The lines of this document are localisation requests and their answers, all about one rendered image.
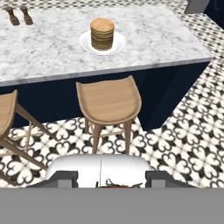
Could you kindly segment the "white rounded object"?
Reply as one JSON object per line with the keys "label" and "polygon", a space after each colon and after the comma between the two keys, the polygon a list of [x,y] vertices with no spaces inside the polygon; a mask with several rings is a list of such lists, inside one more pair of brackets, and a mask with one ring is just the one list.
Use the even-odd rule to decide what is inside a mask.
{"label": "white rounded object", "polygon": [[79,188],[95,187],[96,182],[105,186],[109,181],[125,186],[141,183],[144,187],[145,172],[151,167],[144,158],[126,154],[73,154],[54,159],[45,178],[58,171],[78,172]]}

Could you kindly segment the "light wooden bar stool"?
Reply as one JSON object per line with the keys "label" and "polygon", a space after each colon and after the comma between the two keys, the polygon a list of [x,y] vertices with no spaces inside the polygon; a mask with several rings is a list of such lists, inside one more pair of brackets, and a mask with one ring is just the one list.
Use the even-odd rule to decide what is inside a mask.
{"label": "light wooden bar stool", "polygon": [[[26,134],[26,145],[23,150],[19,148],[18,144],[13,138],[9,138],[10,130],[12,124],[14,123],[16,113],[18,113],[29,122],[29,129]],[[0,158],[19,155],[30,163],[35,164],[39,168],[46,170],[45,165],[43,165],[41,162],[37,161],[27,153],[30,136],[32,135],[32,125],[35,125],[49,137],[57,140],[57,137],[53,133],[51,133],[42,123],[37,121],[26,109],[24,109],[18,103],[17,90],[14,90],[9,94],[0,94],[0,146],[4,147],[7,150],[5,153],[0,154]]]}
{"label": "light wooden bar stool", "polygon": [[85,117],[85,132],[93,127],[93,153],[97,152],[103,126],[123,124],[125,151],[130,153],[132,121],[139,114],[142,99],[132,75],[120,80],[76,83],[80,110]]}

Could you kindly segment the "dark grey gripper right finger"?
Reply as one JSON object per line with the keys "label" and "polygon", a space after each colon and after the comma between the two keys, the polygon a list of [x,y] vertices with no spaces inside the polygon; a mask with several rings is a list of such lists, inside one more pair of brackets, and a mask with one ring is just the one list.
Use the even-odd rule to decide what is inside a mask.
{"label": "dark grey gripper right finger", "polygon": [[166,171],[146,171],[146,188],[193,188],[180,180],[176,180]]}

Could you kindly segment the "red strawberry with green leaves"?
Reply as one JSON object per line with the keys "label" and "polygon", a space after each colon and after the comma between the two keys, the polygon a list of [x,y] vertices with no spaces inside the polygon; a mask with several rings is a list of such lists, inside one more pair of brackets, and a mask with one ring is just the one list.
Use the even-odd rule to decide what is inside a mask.
{"label": "red strawberry with green leaves", "polygon": [[105,185],[100,185],[100,182],[97,181],[95,183],[96,188],[140,188],[142,183],[134,184],[134,185],[119,185],[112,182],[110,178],[105,181]]}

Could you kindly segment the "white round plate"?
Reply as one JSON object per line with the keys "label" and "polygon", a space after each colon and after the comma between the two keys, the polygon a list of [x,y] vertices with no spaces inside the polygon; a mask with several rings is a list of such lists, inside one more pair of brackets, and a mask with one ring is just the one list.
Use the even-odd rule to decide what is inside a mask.
{"label": "white round plate", "polygon": [[92,47],[90,31],[85,31],[84,33],[80,35],[79,43],[80,43],[80,46],[88,53],[91,53],[97,56],[110,56],[110,55],[121,52],[126,45],[126,40],[125,40],[125,37],[121,33],[116,31],[114,34],[114,41],[113,41],[112,47],[109,50],[100,51]]}

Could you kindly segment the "stack of brown pancakes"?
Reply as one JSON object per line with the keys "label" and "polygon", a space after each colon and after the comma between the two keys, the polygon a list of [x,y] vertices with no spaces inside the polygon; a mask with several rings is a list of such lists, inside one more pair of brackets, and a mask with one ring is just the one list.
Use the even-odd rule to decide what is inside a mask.
{"label": "stack of brown pancakes", "polygon": [[115,24],[105,18],[98,17],[90,23],[91,45],[99,51],[107,51],[113,45]]}

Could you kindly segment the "dark blue marble-topped dining counter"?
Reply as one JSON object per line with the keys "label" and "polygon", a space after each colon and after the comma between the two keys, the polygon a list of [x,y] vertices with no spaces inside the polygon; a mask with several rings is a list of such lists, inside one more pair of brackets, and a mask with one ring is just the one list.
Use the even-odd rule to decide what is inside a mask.
{"label": "dark blue marble-topped dining counter", "polygon": [[[142,96],[144,130],[163,125],[212,56],[167,7],[159,5],[31,10],[33,23],[14,26],[0,10],[0,94],[18,99],[40,122],[80,116],[76,82],[132,75]],[[112,20],[124,49],[96,56],[79,38],[93,19]]]}

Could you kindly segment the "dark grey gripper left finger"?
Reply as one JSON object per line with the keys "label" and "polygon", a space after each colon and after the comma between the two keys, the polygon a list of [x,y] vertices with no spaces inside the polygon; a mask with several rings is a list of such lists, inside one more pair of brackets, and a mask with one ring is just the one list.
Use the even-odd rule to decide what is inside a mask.
{"label": "dark grey gripper left finger", "polygon": [[29,185],[29,188],[77,188],[78,177],[77,171],[56,171],[49,179]]}

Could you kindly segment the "grey appliance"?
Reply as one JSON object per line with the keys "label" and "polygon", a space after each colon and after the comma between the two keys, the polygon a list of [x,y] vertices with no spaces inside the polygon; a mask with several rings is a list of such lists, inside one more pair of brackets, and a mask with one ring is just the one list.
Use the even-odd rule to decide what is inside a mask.
{"label": "grey appliance", "polygon": [[203,13],[208,6],[210,0],[187,0],[185,7],[185,14],[198,14]]}

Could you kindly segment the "dark blue cabinet run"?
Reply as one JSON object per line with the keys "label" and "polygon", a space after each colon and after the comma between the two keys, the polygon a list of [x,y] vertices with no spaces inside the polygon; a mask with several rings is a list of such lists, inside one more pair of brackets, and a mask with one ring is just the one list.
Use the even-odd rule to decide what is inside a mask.
{"label": "dark blue cabinet run", "polygon": [[210,0],[204,13],[224,30],[224,0]]}

